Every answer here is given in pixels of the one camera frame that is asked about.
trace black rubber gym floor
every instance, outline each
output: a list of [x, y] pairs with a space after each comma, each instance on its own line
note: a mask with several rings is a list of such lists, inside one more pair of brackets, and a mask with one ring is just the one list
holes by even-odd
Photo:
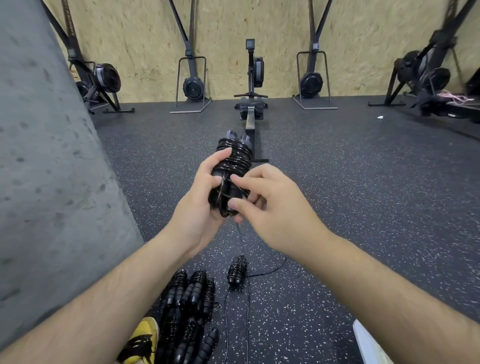
[[[322, 111], [269, 100], [257, 122], [262, 157], [300, 186], [331, 230], [480, 321], [480, 142], [461, 135], [480, 137], [480, 125], [369, 108], [368, 100], [336, 97], [339, 109]], [[234, 104], [169, 114], [170, 103], [145, 103], [135, 114], [93, 117], [145, 240], [165, 226], [218, 139], [228, 129], [242, 133]], [[282, 262], [248, 223], [240, 228], [250, 272]], [[217, 283], [213, 323], [221, 337], [211, 363], [224, 360], [226, 275], [240, 253], [229, 221], [186, 266], [189, 274], [206, 269]], [[289, 260], [251, 283], [249, 362], [361, 363], [354, 317], [299, 264]], [[228, 298], [228, 363], [245, 362], [246, 302], [246, 292]]]

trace yellow sneaker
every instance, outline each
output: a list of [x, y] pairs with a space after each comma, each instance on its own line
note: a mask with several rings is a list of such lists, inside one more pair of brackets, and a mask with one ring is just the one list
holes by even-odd
[[118, 355], [122, 364], [154, 364], [158, 342], [158, 324], [153, 317], [144, 317]]

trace osb wall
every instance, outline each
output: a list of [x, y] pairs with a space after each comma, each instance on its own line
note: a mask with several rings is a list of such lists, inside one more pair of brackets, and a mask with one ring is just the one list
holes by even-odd
[[[328, 55], [332, 94], [384, 94], [393, 60], [427, 44], [442, 24], [446, 3], [334, 0], [320, 39]], [[63, 24], [60, 0], [47, 4]], [[188, 29], [190, 0], [175, 4]], [[325, 5], [326, 0], [314, 0], [316, 22]], [[177, 62], [185, 48], [168, 0], [71, 0], [70, 8], [85, 58], [118, 69], [120, 101], [174, 100]], [[475, 36], [480, 34], [479, 19], [477, 4], [458, 32], [457, 52], [465, 78], [480, 66]], [[228, 99], [247, 91], [248, 37], [255, 38], [255, 54], [265, 60], [264, 86], [258, 91], [270, 97], [296, 93], [295, 56], [308, 50], [308, 27], [307, 0], [197, 0], [195, 51], [207, 57], [207, 95]], [[454, 76], [449, 88], [458, 90], [451, 56], [446, 64]], [[323, 62], [317, 67], [324, 76]], [[201, 63], [198, 71], [203, 72]], [[185, 62], [180, 87], [187, 72]]]

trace gray concrete wall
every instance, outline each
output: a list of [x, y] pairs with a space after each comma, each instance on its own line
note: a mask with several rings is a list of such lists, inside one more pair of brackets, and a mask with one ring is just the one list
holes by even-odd
[[0, 2], [0, 350], [142, 244], [38, 0]]

